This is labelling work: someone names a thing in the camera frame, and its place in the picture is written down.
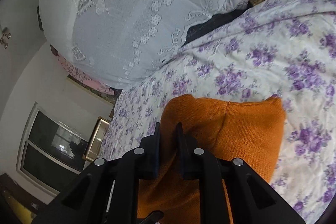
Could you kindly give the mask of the purple floral bed sheet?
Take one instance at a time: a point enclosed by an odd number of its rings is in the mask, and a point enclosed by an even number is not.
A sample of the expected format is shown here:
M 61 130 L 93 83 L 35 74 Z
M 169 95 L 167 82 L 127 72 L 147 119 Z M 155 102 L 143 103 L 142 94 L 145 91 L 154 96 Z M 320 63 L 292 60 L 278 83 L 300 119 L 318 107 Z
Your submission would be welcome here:
M 121 93 L 100 155 L 137 147 L 183 94 L 280 97 L 286 121 L 271 184 L 306 223 L 319 219 L 335 195 L 335 0 L 267 0 L 190 42 Z

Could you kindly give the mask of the pink floral curtain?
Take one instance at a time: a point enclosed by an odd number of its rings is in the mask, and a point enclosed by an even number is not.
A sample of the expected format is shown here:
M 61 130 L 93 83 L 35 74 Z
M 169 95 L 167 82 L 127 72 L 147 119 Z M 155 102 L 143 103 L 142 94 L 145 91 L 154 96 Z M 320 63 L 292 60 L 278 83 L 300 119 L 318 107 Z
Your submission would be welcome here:
M 103 94 L 109 96 L 117 96 L 121 93 L 121 90 L 114 89 L 92 77 L 88 74 L 84 73 L 80 69 L 73 66 L 70 62 L 68 62 L 52 45 L 50 45 L 51 53 L 57 58 L 58 63 L 61 67 L 75 80 L 77 80 L 80 84 L 84 84 L 89 88 L 101 92 Z

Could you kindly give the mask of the white framed window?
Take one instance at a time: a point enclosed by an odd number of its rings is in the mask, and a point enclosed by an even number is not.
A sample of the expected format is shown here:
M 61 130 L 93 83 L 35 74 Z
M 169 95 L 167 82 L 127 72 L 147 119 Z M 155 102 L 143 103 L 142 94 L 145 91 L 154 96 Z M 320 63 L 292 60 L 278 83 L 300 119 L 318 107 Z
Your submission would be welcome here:
M 83 171 L 87 144 L 84 137 L 35 102 L 23 130 L 17 172 L 56 196 Z

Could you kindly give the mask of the orange knitted cat cardigan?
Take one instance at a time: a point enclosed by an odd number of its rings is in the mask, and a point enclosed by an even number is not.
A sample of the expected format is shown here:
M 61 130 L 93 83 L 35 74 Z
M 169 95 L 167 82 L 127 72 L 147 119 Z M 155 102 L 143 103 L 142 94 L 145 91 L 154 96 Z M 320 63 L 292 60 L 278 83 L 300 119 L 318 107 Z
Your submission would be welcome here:
M 175 157 L 174 133 L 178 123 L 202 149 L 223 160 L 239 157 L 270 182 L 285 116 L 278 97 L 238 103 L 185 94 L 170 100 L 160 122 L 162 163 L 158 178 L 140 181 L 138 217 L 145 218 L 160 210 L 164 213 L 161 223 L 200 222 L 198 182 L 182 179 Z

